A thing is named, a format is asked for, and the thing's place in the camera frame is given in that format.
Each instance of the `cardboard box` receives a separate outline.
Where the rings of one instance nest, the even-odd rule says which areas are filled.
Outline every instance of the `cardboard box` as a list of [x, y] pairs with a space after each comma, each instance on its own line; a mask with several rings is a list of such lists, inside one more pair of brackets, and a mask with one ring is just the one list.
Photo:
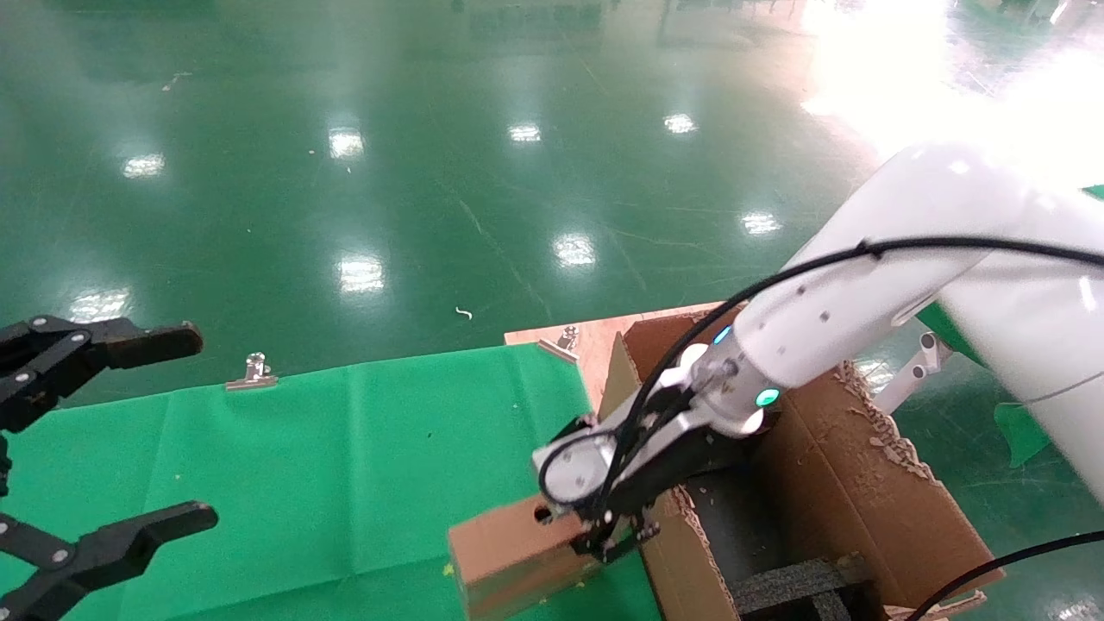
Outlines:
[[546, 507], [538, 494], [449, 529], [454, 576], [468, 619], [508, 619], [598, 569], [593, 557], [578, 556], [571, 547], [584, 533], [578, 517], [569, 514], [541, 524], [534, 516]]
[[[599, 418], [639, 386], [700, 316], [644, 320], [618, 335]], [[700, 341], [713, 336], [707, 331]], [[768, 491], [761, 504], [769, 505], [771, 515], [747, 513], [762, 507], [750, 507], [755, 503], [746, 498], [726, 503], [745, 513], [735, 519], [716, 509], [713, 496], [724, 495], [718, 476], [731, 478], [732, 473], [693, 477], [657, 501], [652, 517], [661, 531], [644, 546], [643, 555], [668, 621], [739, 619], [731, 592], [747, 577], [746, 567], [735, 567], [747, 559], [758, 565], [756, 570], [765, 570], [769, 565], [859, 552], [882, 601], [904, 608], [920, 606], [949, 580], [992, 559], [912, 443], [870, 402], [850, 364], [788, 391], [779, 402], [782, 415], [762, 436], [745, 481], [736, 486], [745, 495], [754, 485]], [[761, 540], [767, 537], [764, 529], [749, 529], [749, 520], [775, 524], [779, 540]], [[733, 536], [733, 528], [743, 531]], [[718, 546], [718, 539], [724, 545]], [[742, 564], [726, 562], [733, 546], [746, 547], [750, 539], [764, 554], [752, 550]], [[992, 572], [959, 592], [1002, 576]]]

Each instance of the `green floor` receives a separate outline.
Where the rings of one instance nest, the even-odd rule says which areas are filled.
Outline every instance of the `green floor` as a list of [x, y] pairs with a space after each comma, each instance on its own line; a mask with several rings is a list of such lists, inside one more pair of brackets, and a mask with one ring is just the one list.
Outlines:
[[[917, 138], [1005, 128], [1063, 182], [1104, 181], [1102, 15], [1085, 0], [9, 0], [0, 323], [203, 329], [201, 356], [102, 377], [74, 400], [89, 403], [240, 377], [254, 350], [299, 373], [716, 299]], [[871, 379], [919, 333], [864, 355]], [[956, 359], [899, 420], [997, 554], [1098, 528], [1053, 449], [1008, 469], [1001, 399]], [[1100, 554], [1013, 567], [967, 618], [1101, 618]]]

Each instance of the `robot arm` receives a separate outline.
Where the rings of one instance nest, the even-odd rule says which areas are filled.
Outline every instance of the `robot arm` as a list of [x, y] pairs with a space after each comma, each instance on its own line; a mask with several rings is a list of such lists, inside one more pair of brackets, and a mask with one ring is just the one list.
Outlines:
[[[984, 150], [921, 145], [887, 162], [787, 266], [854, 248], [863, 240], [892, 238], [976, 235], [1071, 245], [1066, 238], [1047, 233], [1038, 221], [1040, 207], [1052, 202], [1048, 196]], [[1091, 230], [1104, 231], [1104, 221]], [[974, 249], [894, 252], [839, 263], [766, 290], [736, 316], [723, 338], [704, 351], [688, 350], [679, 366], [662, 372], [646, 401], [643, 429], [627, 435], [633, 445], [604, 505], [596, 507], [590, 501], [609, 472], [616, 439], [626, 436], [613, 430], [626, 422], [633, 398], [601, 424], [565, 430], [533, 453], [543, 491], [559, 511], [575, 511], [594, 525], [595, 537], [604, 540], [582, 547], [612, 560], [606, 552], [619, 548], [608, 538], [614, 531], [611, 524], [634, 517], [637, 538], [646, 536], [645, 527], [636, 528], [646, 523], [643, 507], [697, 472], [719, 442], [739, 444], [760, 431], [764, 406], [782, 391], [804, 386], [853, 357], [937, 298], [966, 326], [991, 324], [992, 309], [976, 301], [963, 303], [959, 292], [974, 291], [972, 283], [979, 281], [1000, 281], [990, 267], [997, 254]], [[1029, 265], [1039, 260], [1013, 261]], [[1050, 260], [1042, 273], [1053, 273], [1054, 264]], [[1018, 274], [1011, 285], [999, 285], [1007, 290], [1031, 277]], [[987, 341], [1001, 338], [994, 336], [991, 325], [985, 334], [973, 331], [981, 343], [973, 338], [972, 343], [983, 356], [999, 349], [987, 347]], [[1000, 364], [988, 358], [987, 362], [1016, 391], [1016, 378], [1007, 380]], [[1100, 465], [1104, 473], [1104, 463]]]

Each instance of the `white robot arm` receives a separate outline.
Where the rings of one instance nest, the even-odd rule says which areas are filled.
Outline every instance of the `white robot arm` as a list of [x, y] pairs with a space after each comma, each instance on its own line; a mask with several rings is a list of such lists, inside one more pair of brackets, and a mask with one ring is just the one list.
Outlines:
[[[1104, 250], [1104, 206], [1076, 190], [1044, 188], [983, 148], [928, 143], [887, 162], [786, 266], [864, 241], [935, 235], [1096, 252]], [[689, 474], [689, 454], [702, 441], [755, 433], [763, 407], [781, 391], [804, 386], [937, 301], [1104, 501], [1104, 414], [1096, 411], [1104, 403], [1102, 281], [1104, 273], [1083, 264], [969, 248], [816, 270], [755, 296], [723, 338], [688, 350], [662, 372], [649, 394], [644, 440], [622, 461], [603, 515], [587, 515], [587, 501], [609, 472], [624, 438], [614, 430], [633, 399], [596, 427], [565, 430], [533, 453], [533, 466], [558, 508], [595, 525], [638, 514]], [[696, 444], [687, 446], [691, 438]], [[675, 465], [665, 463], [672, 459]]]

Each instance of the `green led light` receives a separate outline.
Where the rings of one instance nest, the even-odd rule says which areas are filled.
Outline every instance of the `green led light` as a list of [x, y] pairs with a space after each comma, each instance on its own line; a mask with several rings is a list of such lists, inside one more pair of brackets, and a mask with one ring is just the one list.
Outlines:
[[758, 397], [755, 398], [755, 404], [760, 408], [766, 408], [771, 403], [777, 401], [779, 394], [782, 394], [782, 391], [777, 388], [767, 388], [763, 392], [760, 392]]

